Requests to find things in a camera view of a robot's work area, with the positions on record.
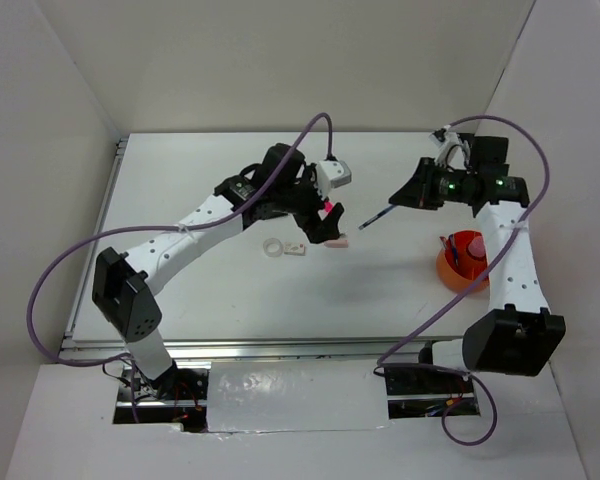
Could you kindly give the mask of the pink cap black highlighter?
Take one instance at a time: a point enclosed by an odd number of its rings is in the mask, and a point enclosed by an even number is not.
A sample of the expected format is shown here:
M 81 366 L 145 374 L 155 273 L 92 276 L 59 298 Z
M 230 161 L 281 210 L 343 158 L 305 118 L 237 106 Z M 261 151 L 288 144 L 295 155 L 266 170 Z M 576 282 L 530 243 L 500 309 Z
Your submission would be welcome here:
M 319 215 L 321 219 L 325 219 L 329 213 L 333 210 L 334 204 L 327 201 L 324 203 L 322 209 L 319 211 Z

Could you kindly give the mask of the blue clear barrel pen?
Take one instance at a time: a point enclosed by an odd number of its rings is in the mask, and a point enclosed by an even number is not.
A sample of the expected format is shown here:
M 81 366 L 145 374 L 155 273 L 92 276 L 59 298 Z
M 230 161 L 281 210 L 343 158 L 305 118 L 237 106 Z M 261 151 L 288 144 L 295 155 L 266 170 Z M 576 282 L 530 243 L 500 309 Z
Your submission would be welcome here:
M 363 223 L 361 223 L 358 226 L 358 230 L 362 231 L 362 230 L 368 228 L 373 223 L 375 223 L 376 221 L 380 220 L 381 218 L 383 218 L 384 216 L 386 216 L 387 214 L 389 214 L 390 212 L 392 212 L 396 207 L 397 207 L 396 205 L 389 205 L 386 208 L 382 209 L 380 212 L 378 212 L 377 214 L 375 214 L 374 216 L 372 216 L 368 220 L 365 220 Z

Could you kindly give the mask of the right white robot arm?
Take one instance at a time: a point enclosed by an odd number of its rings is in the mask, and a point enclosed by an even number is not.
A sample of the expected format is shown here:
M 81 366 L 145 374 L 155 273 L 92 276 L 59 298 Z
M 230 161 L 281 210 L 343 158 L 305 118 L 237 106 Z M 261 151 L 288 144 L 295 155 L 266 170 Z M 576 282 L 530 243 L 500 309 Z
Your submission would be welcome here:
M 531 247 L 526 183 L 509 173 L 505 137 L 468 137 L 439 130 L 439 151 L 419 160 L 412 178 L 394 193 L 395 206 L 437 210 L 447 202 L 472 210 L 486 254 L 489 305 L 459 340 L 432 345 L 416 379 L 440 391 L 451 369 L 535 377 L 566 333 L 541 290 Z

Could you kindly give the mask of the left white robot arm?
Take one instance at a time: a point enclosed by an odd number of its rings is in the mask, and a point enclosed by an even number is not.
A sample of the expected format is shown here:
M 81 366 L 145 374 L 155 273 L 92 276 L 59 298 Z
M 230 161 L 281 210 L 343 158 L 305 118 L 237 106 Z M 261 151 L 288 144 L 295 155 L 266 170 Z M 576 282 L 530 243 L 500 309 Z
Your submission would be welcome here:
M 177 274 L 221 242 L 259 221 L 290 215 L 312 244 L 340 238 L 340 203 L 324 209 L 332 190 L 352 180 L 334 155 L 307 163 L 289 145 L 271 146 L 263 160 L 223 180 L 172 231 L 125 252 L 102 250 L 95 261 L 92 301 L 117 330 L 156 399 L 174 394 L 181 376 L 168 353 L 156 297 Z

